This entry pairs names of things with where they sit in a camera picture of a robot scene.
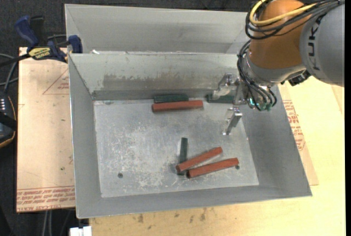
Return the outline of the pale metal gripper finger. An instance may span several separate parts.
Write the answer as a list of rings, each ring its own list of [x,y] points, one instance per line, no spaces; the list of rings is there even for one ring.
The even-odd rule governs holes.
[[[220,97],[229,95],[230,93],[236,91],[238,86],[239,81],[237,77],[234,77],[231,73],[224,74],[223,78],[218,84],[217,90],[212,92],[212,98],[217,100]]]
[[[230,135],[231,130],[237,126],[241,118],[242,112],[239,108],[229,108],[225,114],[222,134],[226,136]]]

